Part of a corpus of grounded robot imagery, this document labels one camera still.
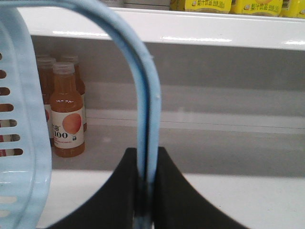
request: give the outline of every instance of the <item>yellow label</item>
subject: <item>yellow label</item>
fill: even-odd
[[[305,0],[283,0],[281,17],[305,18]]]
[[[278,16],[283,0],[233,0],[231,13]]]
[[[185,11],[228,13],[232,0],[179,0],[178,8]]]

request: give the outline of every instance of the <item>basket side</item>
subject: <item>basket side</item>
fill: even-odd
[[[35,228],[47,198],[51,178],[51,147],[43,108],[35,54],[27,27],[15,8],[0,9],[0,69],[6,77],[1,87],[10,94],[0,103],[13,105],[0,112],[1,120],[16,120],[14,127],[0,128],[0,135],[20,140],[1,143],[1,149],[22,149],[20,156],[0,157],[0,227]],[[1,201],[7,197],[15,201]]]

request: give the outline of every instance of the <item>white label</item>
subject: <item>white label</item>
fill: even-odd
[[[82,109],[66,113],[52,111],[52,121],[56,147],[70,149],[84,142]]]
[[[47,125],[49,130],[49,138],[53,138],[53,125],[52,125],[52,115],[51,115],[51,105],[45,104],[44,111],[46,113]]]
[[[87,119],[86,119],[86,108],[85,108],[85,93],[81,95],[82,99],[82,123],[86,124]]]

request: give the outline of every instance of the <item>refrigerator shelf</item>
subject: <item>refrigerator shelf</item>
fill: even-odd
[[[113,8],[144,42],[305,50],[305,20]],[[20,8],[31,35],[110,40],[89,19],[56,7]]]

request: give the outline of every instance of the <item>juice bottle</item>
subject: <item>juice bottle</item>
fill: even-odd
[[[84,152],[82,98],[76,90],[74,64],[57,62],[53,65],[54,93],[51,95],[55,154],[77,156]]]
[[[44,110],[46,113],[47,125],[49,130],[50,143],[51,146],[54,146],[50,97],[54,91],[54,75],[53,75],[52,67],[53,64],[56,62],[56,60],[51,57],[41,57],[41,58],[37,58],[36,61],[38,67]]]
[[[71,62],[74,64],[76,90],[81,94],[81,97],[82,97],[82,104],[83,104],[82,121],[83,121],[84,132],[85,132],[87,130],[86,109],[85,109],[86,87],[85,87],[83,80],[81,79],[78,55],[73,55],[73,54],[61,55],[61,61]]]

